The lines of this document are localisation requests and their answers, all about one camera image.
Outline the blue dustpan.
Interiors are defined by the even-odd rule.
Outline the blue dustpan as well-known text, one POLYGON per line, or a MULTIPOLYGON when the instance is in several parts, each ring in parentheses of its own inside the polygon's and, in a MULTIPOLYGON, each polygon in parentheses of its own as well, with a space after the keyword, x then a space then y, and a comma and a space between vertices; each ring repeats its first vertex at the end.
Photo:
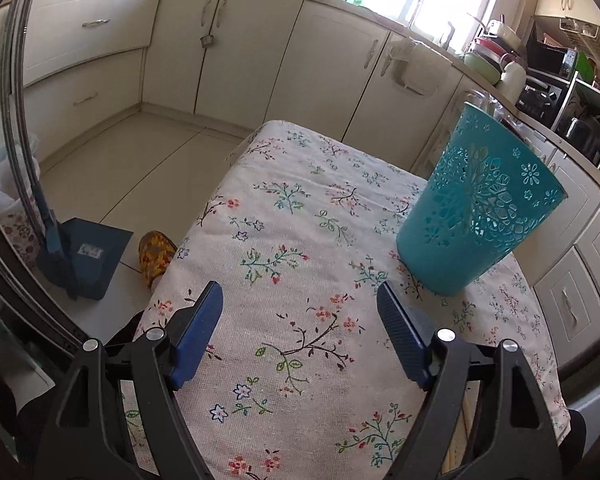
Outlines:
POLYGON ((50 220, 36 265, 70 298, 102 300, 132 235, 80 218, 50 220))

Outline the patterned slipper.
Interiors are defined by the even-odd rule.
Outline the patterned slipper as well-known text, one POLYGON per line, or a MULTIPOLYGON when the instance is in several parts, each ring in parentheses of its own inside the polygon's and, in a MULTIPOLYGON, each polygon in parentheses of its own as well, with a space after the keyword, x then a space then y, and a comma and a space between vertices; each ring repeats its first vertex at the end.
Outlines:
POLYGON ((147 232, 138 243, 140 274, 151 288, 166 273, 178 248, 166 234, 160 231, 147 232))

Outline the floral white tablecloth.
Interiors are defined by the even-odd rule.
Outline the floral white tablecloth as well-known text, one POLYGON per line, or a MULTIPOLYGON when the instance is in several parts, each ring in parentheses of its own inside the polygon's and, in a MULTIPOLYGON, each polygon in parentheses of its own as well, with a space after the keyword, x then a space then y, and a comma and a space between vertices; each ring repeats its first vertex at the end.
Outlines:
POLYGON ((176 395, 217 479, 379 479, 424 400, 376 307, 407 304, 478 344, 524 349, 558 439, 570 417, 540 306, 507 257, 438 296, 402 264, 396 234, 425 182, 289 122, 235 151, 158 282, 138 330, 165 326, 219 283, 223 312, 195 378, 176 395))

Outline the blue perforated plastic basket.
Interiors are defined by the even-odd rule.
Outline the blue perforated plastic basket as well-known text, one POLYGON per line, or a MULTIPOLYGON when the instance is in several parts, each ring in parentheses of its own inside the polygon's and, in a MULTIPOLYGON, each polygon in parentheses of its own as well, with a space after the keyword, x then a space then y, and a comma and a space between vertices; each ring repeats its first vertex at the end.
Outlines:
POLYGON ((466 104, 396 236, 426 289, 453 296, 520 245, 567 198, 528 145, 466 104))

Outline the white thermos jug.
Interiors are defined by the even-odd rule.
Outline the white thermos jug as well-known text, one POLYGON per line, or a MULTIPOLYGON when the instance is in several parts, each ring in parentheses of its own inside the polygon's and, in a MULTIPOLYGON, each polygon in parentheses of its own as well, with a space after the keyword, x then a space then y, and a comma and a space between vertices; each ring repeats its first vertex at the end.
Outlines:
POLYGON ((524 91, 526 81, 527 73, 524 66, 512 61, 504 67, 501 73, 501 80, 496 88, 498 88, 498 91, 501 92, 502 96, 508 102, 515 105, 524 91))

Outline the green bowl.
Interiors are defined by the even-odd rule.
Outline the green bowl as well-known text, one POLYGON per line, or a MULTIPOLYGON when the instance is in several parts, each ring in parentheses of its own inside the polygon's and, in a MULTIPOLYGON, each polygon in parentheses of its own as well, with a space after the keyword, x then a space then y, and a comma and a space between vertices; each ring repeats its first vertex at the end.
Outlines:
POLYGON ((481 55, 466 52, 463 61, 492 86, 496 86, 500 81, 501 72, 481 55))

